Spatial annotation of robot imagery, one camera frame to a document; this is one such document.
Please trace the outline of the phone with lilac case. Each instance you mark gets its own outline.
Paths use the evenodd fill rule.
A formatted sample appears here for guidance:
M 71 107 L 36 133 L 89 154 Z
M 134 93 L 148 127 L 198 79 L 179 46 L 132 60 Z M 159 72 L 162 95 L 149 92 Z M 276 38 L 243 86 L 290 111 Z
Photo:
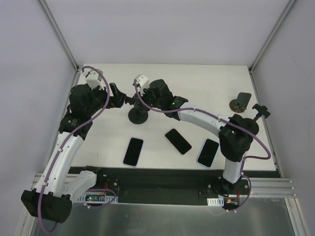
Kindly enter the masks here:
M 131 138 L 123 159 L 123 164 L 136 167 L 141 154 L 144 141 L 138 138 Z

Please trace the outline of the phone stand with wooden base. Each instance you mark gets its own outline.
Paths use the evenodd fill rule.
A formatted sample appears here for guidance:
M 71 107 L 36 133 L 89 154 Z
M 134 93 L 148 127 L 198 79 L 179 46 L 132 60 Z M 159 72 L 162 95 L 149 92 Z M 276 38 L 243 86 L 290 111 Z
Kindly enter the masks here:
M 251 93 L 239 93 L 236 99 L 230 101 L 230 109 L 235 113 L 243 113 L 247 109 L 251 96 Z

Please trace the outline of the black clamp phone stand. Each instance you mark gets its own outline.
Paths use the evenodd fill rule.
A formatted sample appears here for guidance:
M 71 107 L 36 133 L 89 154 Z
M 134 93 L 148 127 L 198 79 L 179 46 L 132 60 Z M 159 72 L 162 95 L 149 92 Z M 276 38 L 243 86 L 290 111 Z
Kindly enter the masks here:
M 144 115 L 144 116 L 137 116 L 136 113 L 135 113 L 135 110 L 133 108 L 131 108 L 129 113 L 128 113 L 128 119 L 133 124 L 143 124 L 148 119 L 148 110 L 147 110 L 147 114 L 146 115 Z

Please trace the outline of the phone with cream case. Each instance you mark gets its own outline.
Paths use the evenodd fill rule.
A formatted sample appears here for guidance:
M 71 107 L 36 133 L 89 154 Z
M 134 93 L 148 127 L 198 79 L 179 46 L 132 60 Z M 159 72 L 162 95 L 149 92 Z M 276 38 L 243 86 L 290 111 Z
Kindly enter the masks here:
M 169 130 L 164 136 L 181 155 L 185 155 L 192 148 L 191 144 L 175 128 Z

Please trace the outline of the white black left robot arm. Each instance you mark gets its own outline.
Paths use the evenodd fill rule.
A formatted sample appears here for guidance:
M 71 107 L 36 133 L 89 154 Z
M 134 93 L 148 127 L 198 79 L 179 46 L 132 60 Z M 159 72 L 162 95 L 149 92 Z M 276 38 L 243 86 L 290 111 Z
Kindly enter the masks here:
M 88 84 L 71 89 L 67 112 L 60 122 L 59 134 L 52 156 L 33 190 L 25 190 L 21 201 L 28 213 L 37 218 L 63 223 L 73 204 L 88 190 L 99 191 L 104 186 L 101 170 L 86 166 L 71 182 L 66 177 L 72 161 L 93 124 L 91 118 L 99 110 L 121 108 L 126 94 L 115 83 L 90 88 Z

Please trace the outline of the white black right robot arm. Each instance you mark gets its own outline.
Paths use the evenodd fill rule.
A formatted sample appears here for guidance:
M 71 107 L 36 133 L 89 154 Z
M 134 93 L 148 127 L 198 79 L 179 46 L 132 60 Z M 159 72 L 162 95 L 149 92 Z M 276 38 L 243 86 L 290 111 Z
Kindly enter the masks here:
M 224 120 L 195 106 L 186 98 L 174 96 L 163 79 L 149 82 L 147 77 L 139 75 L 133 80 L 133 85 L 135 95 L 127 99 L 133 105 L 128 113 L 129 120 L 134 124 L 143 124 L 148 119 L 148 112 L 155 111 L 211 132 L 218 137 L 220 151 L 225 157 L 222 190 L 227 194 L 237 191 L 245 155 L 259 131 L 256 120 L 237 114 Z

